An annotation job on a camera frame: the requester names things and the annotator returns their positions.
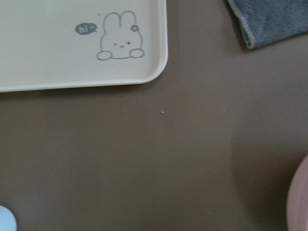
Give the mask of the light blue cup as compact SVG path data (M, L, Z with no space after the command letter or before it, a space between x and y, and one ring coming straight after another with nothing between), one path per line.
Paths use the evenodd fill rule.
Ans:
M4 206L0 206L0 231L17 231L15 216Z

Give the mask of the cream rabbit serving tray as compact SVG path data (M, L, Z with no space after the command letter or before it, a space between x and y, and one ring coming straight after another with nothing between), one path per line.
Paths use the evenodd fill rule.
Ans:
M168 59L164 0L3 0L1 92L143 84Z

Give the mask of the grey folded cloth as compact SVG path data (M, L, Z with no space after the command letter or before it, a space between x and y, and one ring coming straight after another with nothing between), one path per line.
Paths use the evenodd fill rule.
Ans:
M248 49L308 31L306 0L229 0Z

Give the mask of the pink bowl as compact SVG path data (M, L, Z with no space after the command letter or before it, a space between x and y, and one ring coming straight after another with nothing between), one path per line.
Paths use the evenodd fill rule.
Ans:
M308 156L293 176L288 192L286 218L289 231L308 230Z

